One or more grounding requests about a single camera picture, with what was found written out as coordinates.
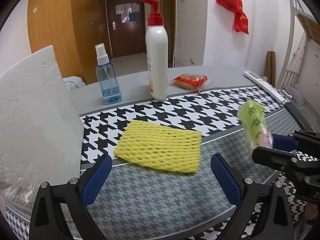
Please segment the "person's right hand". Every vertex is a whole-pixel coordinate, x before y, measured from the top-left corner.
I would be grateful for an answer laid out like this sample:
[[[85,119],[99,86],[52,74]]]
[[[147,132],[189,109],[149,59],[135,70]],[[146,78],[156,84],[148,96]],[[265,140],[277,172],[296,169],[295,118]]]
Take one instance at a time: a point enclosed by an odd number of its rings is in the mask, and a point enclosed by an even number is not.
[[[319,214],[318,205],[306,203],[304,214],[308,220],[316,219]]]

